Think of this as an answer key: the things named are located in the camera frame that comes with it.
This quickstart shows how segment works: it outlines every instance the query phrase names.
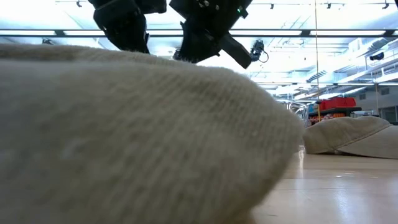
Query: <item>black mechanical part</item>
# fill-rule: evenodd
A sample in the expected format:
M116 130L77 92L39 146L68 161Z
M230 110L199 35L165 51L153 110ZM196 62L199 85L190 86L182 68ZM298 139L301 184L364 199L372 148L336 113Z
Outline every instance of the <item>black mechanical part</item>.
M384 58L384 52L369 57L370 60L382 60L383 58Z
M248 13L252 0L171 0L170 6L186 21L182 23L183 42L173 58L200 62L225 50L242 67L251 63L249 52L229 33L236 21Z
M144 14L166 11L165 0L89 0L94 20L119 49L149 53Z
M77 0L76 5L77 5L77 7L82 7L80 4L80 0Z
M251 63L249 52L229 33L236 21L248 15L252 0L171 0L186 21L183 42L174 59L200 62L225 50L242 67ZM94 20L119 49L149 53L145 14L166 11L165 0L89 0L95 7Z
M53 42L52 40L47 39L47 38L42 40L42 44L45 44L45 45L55 45L54 42Z
M261 61L260 60L260 56L261 56L262 53L265 53L267 55L267 60L266 61ZM269 55L264 50L264 43L263 43L262 40L256 40L256 42L254 43L252 49L250 50L250 57L251 57L251 61L252 62L260 61L262 63L266 63L269 60Z

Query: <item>beige fabric cushion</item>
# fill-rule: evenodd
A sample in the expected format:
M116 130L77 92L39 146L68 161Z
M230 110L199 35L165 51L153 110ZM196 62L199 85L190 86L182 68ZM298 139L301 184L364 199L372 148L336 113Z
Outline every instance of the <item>beige fabric cushion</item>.
M297 150L298 117L230 70L77 48L108 59L0 45L2 223L237 223Z
M345 152L398 159L398 127L373 116L324 120L307 128L303 138L308 154Z

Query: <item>wooden floor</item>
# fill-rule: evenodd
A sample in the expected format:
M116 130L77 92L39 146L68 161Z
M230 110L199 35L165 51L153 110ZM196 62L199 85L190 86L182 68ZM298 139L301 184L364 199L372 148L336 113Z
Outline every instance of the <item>wooden floor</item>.
M398 160L299 152L257 224L398 223Z

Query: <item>red container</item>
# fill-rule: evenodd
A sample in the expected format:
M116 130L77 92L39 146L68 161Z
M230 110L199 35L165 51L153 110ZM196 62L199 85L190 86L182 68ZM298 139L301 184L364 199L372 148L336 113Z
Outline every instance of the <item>red container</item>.
M352 97L349 98L337 97L323 102L325 102L325 110L333 108L351 108L356 106L355 99Z
M319 110L323 111L323 110L327 110L326 108L326 103L328 100L322 100L321 104L319 105Z

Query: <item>window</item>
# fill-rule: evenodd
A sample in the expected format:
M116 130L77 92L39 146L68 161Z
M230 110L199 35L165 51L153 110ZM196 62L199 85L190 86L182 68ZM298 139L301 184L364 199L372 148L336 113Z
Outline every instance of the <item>window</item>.
M366 99L366 93L360 94L359 99L360 100L365 100Z
M397 111L396 107L381 108L380 117L387 120L388 122L397 122Z
M390 88L385 88L385 89L380 90L380 94L382 96L390 94Z

